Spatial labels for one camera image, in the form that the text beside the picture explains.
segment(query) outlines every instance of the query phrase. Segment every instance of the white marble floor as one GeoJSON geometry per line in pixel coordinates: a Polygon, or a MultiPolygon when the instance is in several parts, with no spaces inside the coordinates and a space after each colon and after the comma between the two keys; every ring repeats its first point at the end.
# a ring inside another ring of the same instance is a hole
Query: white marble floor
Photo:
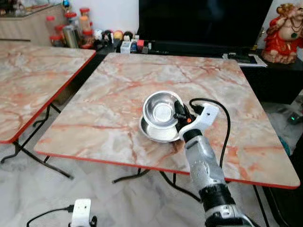
{"type": "MultiPolygon", "coordinates": [[[[26,146],[32,150],[58,114],[51,117],[26,146]]],[[[28,130],[20,142],[33,130],[28,130]]],[[[0,159],[12,154],[12,145],[0,145],[0,159]]],[[[24,227],[32,217],[50,209],[73,204],[78,198],[91,198],[91,215],[98,227],[197,227],[204,226],[204,211],[198,202],[170,187],[160,173],[112,184],[111,181],[136,173],[135,168],[51,157],[48,161],[75,176],[69,180],[43,167],[25,154],[0,164],[0,226],[24,227]]],[[[177,184],[195,193],[189,176],[177,175],[177,184]]],[[[253,187],[230,183],[237,205],[260,226],[265,226],[253,187]]],[[[262,188],[258,187],[270,226],[274,221],[262,188]]],[[[32,222],[31,227],[67,227],[71,214],[59,211],[32,222]]]]}

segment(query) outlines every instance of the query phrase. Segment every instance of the red figurine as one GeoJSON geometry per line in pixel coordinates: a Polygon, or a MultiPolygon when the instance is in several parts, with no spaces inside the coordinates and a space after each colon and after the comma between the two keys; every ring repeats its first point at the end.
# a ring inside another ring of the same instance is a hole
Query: red figurine
{"type": "Polygon", "coordinates": [[[269,23],[266,46],[261,55],[269,62],[293,63],[297,46],[303,48],[303,2],[297,6],[282,4],[276,11],[280,16],[269,23]]]}

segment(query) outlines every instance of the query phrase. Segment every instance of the table edge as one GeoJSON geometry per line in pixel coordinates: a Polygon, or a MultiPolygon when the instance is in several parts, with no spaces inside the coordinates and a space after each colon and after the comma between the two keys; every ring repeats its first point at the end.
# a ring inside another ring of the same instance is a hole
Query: table edge
{"type": "MultiPolygon", "coordinates": [[[[118,165],[118,166],[145,168],[145,169],[150,169],[150,170],[163,171],[163,172],[176,173],[176,174],[183,174],[183,175],[189,175],[190,174],[190,173],[185,172],[185,171],[171,170],[171,169],[165,169],[165,168],[160,168],[160,167],[142,166],[142,165],[123,163],[123,162],[114,162],[114,161],[106,161],[106,160],[86,158],[86,157],[76,157],[76,156],[69,156],[69,155],[46,153],[46,152],[42,152],[42,151],[36,151],[35,148],[34,148],[34,151],[36,153],[40,154],[40,155],[46,155],[46,156],[52,156],[52,157],[62,157],[62,158],[76,159],[76,160],[82,160],[82,161],[99,162],[99,163],[113,164],[113,165],[118,165]]],[[[296,186],[281,185],[281,184],[274,184],[274,183],[262,183],[262,182],[247,181],[247,180],[239,180],[239,179],[233,179],[233,178],[228,178],[228,177],[226,177],[225,180],[230,181],[230,182],[246,183],[246,184],[258,185],[258,186],[282,188],[282,189],[290,189],[290,190],[294,190],[294,189],[298,188],[301,185],[300,180],[299,180],[299,184],[296,185],[296,186]]]]}
{"type": "Polygon", "coordinates": [[[96,56],[95,51],[90,58],[58,89],[58,91],[35,113],[31,119],[9,140],[0,140],[0,143],[12,143],[28,128],[29,125],[40,115],[40,113],[69,85],[69,83],[78,75],[78,73],[96,56]]]}

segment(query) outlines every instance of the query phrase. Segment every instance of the stainless steel bowl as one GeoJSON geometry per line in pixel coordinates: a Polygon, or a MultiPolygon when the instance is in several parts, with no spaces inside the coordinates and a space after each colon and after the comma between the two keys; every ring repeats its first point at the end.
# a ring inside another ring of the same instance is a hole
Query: stainless steel bowl
{"type": "Polygon", "coordinates": [[[150,126],[144,120],[143,116],[140,118],[139,128],[147,138],[156,142],[167,143],[179,139],[179,135],[175,126],[168,129],[157,129],[150,126]]]}
{"type": "Polygon", "coordinates": [[[152,127],[157,129],[169,129],[178,122],[174,118],[174,103],[181,98],[171,91],[158,91],[148,96],[143,104],[143,117],[152,127]]]}

